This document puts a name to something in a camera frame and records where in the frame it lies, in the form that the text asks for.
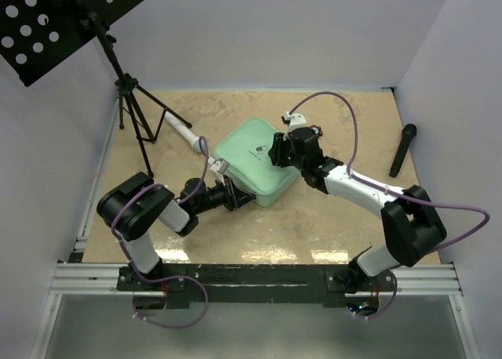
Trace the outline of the mint green medicine case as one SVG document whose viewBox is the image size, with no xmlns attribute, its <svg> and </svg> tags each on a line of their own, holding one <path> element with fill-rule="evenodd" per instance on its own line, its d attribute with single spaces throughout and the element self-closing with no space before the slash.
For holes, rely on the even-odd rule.
<svg viewBox="0 0 502 359">
<path fill-rule="evenodd" d="M 244 121 L 218 143 L 214 157 L 229 163 L 225 175 L 235 186 L 256 196 L 262 207 L 274 204 L 300 177 L 294 167 L 274 166 L 269 158 L 274 134 L 278 130 L 261 118 Z"/>
</svg>

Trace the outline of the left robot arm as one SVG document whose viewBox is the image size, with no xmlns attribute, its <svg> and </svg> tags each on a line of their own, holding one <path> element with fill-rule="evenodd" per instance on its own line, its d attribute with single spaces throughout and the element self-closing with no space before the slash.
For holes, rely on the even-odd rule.
<svg viewBox="0 0 502 359">
<path fill-rule="evenodd" d="M 148 233 L 153 223 L 159 221 L 185 237 L 197 227 L 200 214 L 219 207 L 232 212 L 255 199 L 255 194 L 238 189 L 227 176 L 213 187 L 200 178 L 189 179 L 176 197 L 166 186 L 138 172 L 107 192 L 96 212 L 136 266 L 136 283 L 154 290 L 162 283 L 162 261 Z"/>
</svg>

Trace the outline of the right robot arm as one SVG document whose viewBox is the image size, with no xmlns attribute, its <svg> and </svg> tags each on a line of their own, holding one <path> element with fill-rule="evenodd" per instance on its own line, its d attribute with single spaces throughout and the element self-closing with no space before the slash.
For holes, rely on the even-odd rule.
<svg viewBox="0 0 502 359">
<path fill-rule="evenodd" d="M 273 135 L 268 156 L 274 166 L 294 167 L 305 183 L 324 194 L 348 200 L 381 219 L 384 243 L 372 246 L 350 263 L 347 281 L 368 290 L 377 275 L 398 266 L 412 267 L 446 239 L 446 229 L 427 192 L 417 185 L 387 187 L 325 156 L 310 127 Z"/>
</svg>

